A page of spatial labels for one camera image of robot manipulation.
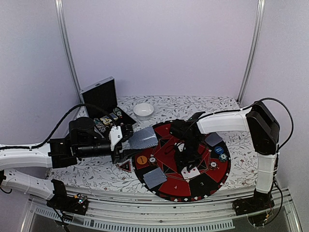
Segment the black triangular all-in button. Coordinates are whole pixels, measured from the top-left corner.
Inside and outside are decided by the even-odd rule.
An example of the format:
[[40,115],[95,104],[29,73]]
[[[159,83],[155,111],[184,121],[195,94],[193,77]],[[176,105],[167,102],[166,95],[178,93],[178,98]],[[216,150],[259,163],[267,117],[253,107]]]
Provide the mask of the black triangular all-in button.
[[131,172],[131,162],[127,161],[117,166],[120,170],[130,173]]

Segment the three of diamonds card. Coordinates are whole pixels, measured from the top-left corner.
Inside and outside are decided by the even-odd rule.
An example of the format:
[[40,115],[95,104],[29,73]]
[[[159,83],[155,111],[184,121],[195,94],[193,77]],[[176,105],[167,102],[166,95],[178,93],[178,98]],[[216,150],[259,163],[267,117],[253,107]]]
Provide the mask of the three of diamonds card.
[[187,180],[200,175],[200,171],[197,167],[193,167],[190,171],[187,169],[187,167],[184,167],[181,171],[181,175],[183,176],[184,180]]

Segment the orange big blind button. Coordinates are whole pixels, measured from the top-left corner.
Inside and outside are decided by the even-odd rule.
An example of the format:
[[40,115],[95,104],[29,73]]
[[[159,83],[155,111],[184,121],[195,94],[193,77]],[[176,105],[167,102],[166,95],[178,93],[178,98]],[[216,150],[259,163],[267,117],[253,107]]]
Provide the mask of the orange big blind button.
[[137,164],[139,165],[145,165],[148,163],[148,158],[144,155],[138,156],[136,158]]

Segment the blue small blind button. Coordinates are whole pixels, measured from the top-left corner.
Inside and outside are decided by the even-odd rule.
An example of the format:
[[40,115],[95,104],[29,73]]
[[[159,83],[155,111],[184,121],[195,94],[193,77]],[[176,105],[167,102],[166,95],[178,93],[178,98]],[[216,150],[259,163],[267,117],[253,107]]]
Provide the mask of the blue small blind button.
[[224,153],[224,149],[223,149],[221,146],[216,146],[216,147],[214,148],[214,152],[215,152],[215,154],[216,154],[217,156],[219,156],[219,155],[221,155],[221,154]]

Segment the orange black hundred chip stack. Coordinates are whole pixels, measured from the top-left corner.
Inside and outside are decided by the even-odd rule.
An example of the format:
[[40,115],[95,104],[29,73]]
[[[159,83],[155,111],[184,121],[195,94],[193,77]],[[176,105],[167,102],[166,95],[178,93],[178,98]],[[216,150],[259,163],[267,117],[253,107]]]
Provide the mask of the orange black hundred chip stack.
[[157,159],[155,157],[150,157],[148,162],[150,166],[155,166],[157,164]]

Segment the green fifty poker chip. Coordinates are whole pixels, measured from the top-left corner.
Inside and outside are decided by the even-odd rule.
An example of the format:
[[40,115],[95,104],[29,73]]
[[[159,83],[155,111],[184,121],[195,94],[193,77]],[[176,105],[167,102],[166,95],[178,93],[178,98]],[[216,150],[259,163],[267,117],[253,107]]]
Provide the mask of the green fifty poker chip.
[[226,162],[228,160],[228,157],[225,153],[222,153],[219,155],[219,161]]

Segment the dealt blue playing card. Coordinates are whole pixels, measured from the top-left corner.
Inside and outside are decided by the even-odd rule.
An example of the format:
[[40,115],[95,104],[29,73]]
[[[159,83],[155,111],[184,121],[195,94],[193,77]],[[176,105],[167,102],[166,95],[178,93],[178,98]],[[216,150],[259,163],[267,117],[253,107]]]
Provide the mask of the dealt blue playing card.
[[143,180],[149,189],[152,189],[167,181],[166,175],[160,168],[156,168],[143,175]]

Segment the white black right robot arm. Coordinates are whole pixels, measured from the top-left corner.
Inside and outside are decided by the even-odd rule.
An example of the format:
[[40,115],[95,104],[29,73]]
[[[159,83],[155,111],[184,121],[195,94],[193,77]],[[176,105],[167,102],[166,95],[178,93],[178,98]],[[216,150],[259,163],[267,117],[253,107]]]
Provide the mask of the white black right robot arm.
[[261,210],[270,199],[277,172],[280,125],[270,110],[263,104],[264,99],[236,110],[214,113],[198,112],[188,120],[176,119],[170,127],[170,134],[178,138],[174,145],[177,171],[191,170],[201,160],[199,145],[206,134],[225,131],[245,131],[251,135],[258,157],[257,181],[250,207]]

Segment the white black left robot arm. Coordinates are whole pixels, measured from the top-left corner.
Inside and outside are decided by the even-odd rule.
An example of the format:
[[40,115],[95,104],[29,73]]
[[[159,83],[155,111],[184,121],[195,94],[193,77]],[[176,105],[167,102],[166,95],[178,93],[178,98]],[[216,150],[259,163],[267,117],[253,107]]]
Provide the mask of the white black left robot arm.
[[111,156],[113,163],[119,163],[139,153],[139,149],[122,148],[133,129],[120,125],[114,119],[108,135],[102,137],[95,131],[95,123],[89,117],[79,117],[69,123],[69,133],[64,138],[53,139],[49,135],[40,144],[2,146],[0,148],[0,186],[25,194],[35,195],[48,203],[55,203],[67,210],[72,203],[83,204],[81,197],[67,195],[63,182],[35,178],[18,172],[19,167],[64,168],[77,164],[78,160],[97,156]]

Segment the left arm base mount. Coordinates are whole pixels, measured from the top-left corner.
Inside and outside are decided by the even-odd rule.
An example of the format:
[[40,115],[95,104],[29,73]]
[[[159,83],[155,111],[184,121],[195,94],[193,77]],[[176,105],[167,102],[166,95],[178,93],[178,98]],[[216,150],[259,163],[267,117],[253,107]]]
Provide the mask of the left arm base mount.
[[74,213],[82,216],[86,215],[89,205],[87,195],[77,193],[74,196],[69,196],[62,181],[52,179],[51,182],[54,186],[54,195],[50,200],[47,201],[47,206],[64,212]]

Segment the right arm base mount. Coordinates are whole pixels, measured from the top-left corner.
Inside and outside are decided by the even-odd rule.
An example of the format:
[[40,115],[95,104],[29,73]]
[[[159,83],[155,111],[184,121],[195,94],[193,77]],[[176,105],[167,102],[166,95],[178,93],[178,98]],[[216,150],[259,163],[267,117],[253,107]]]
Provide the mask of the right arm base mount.
[[263,211],[260,214],[248,217],[248,221],[255,227],[262,227],[267,223],[274,206],[270,193],[260,193],[256,190],[252,197],[239,198],[232,203],[237,216]]

